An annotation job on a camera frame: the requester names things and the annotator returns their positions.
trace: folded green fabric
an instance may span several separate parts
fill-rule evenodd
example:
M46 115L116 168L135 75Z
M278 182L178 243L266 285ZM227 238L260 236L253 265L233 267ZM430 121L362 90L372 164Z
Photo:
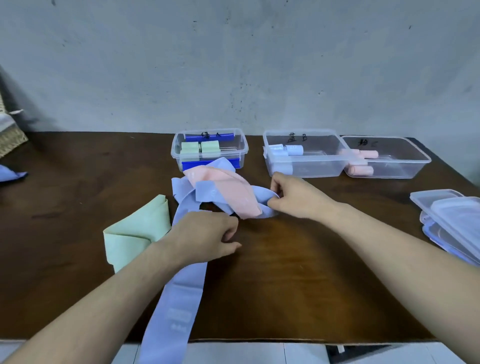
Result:
M103 230L107 261L117 273L170 229L168 203L165 196L159 194L130 216Z

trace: wooden table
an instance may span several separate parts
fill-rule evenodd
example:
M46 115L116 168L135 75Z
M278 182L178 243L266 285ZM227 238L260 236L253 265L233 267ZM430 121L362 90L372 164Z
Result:
M0 185L0 338L26 339L108 279L102 230L158 194L176 202L172 135L31 133L0 162L29 175ZM262 138L238 173L268 187ZM412 180L309 179L400 230L421 231L413 191L478 189L432 157ZM208 264L191 341L269 340L382 343L432 340L340 237L312 221L280 215L240 221L238 254ZM159 295L128 340L140 342Z

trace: pink resistance band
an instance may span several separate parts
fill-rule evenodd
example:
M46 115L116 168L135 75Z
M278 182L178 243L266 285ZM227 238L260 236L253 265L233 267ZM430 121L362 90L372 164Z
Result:
M262 214L252 186L240 175L229 170L197 166L183 172L195 187L199 181L213 181L225 201L241 218L254 218Z

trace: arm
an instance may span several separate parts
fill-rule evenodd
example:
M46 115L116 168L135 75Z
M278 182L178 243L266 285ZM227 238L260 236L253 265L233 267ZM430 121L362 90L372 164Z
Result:
M339 234L388 290L435 337L480 363L480 269L341 204L295 177L275 173L268 205L316 220Z
M120 272L19 348L5 363L111 363L158 291L183 267L232 254L224 244L238 220L209 211L187 214Z

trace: hand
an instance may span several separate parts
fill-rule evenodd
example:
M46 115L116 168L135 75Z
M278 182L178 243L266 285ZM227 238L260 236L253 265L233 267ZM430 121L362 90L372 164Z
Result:
M322 210L334 207L337 202L301 178L275 172L270 189L280 198L272 197L268 206L298 218L319 219Z
M165 236L183 265L208 262L234 253L241 244L223 243L237 231L238 219L224 212L186 214Z

